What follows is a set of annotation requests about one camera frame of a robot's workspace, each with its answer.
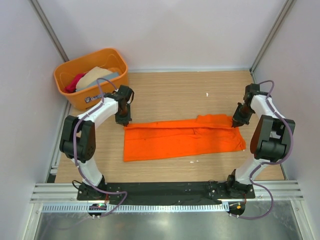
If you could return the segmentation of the orange t shirt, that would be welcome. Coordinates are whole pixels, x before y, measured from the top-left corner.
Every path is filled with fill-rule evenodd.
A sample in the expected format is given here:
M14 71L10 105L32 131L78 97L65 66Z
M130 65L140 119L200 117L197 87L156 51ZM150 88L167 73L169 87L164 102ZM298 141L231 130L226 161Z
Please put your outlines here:
M131 123L124 128L124 162L160 160L246 149L232 117L198 115L194 119Z

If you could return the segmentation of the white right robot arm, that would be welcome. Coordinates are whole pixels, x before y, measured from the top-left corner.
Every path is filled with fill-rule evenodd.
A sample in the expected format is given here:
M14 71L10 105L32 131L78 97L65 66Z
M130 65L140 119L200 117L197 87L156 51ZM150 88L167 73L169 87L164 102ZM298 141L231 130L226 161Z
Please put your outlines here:
M261 85L256 83L245 87L243 102L238 103L232 117L232 127L248 125L252 114L259 117L249 146L252 158L228 176L225 192L231 198L251 192L255 177L265 167L285 161L293 148L295 121L280 114L271 93L261 91Z

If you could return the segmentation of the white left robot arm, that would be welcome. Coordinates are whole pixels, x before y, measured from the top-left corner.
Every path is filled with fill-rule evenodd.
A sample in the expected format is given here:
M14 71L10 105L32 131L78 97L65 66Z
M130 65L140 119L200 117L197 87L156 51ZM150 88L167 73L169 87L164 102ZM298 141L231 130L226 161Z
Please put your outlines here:
M112 93L104 94L96 106L80 115L69 115L64 120L59 150L74 162L82 177L82 185L89 187L88 193L95 200L101 200L108 194L104 176L94 158L96 130L110 117L115 117L117 124L128 126L132 121L134 95L130 87L121 85Z

